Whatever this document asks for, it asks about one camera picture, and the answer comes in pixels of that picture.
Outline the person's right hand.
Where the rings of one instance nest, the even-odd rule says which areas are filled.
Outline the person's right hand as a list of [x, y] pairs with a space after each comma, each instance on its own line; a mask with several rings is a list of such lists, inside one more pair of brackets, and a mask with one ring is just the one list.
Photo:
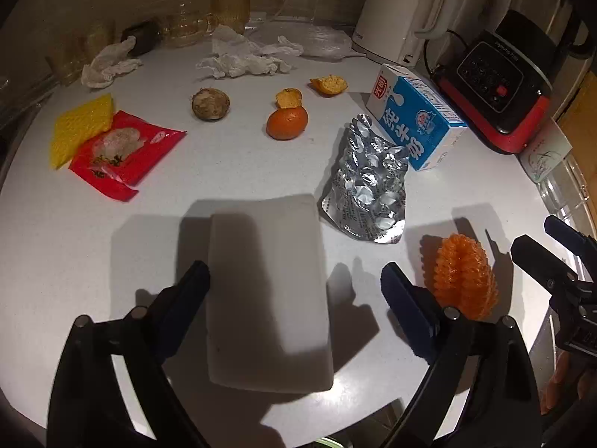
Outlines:
[[584, 357], [562, 351], [543, 391], [540, 412], [545, 415], [556, 408], [569, 391], [576, 391], [578, 399], [596, 391], [596, 366]]

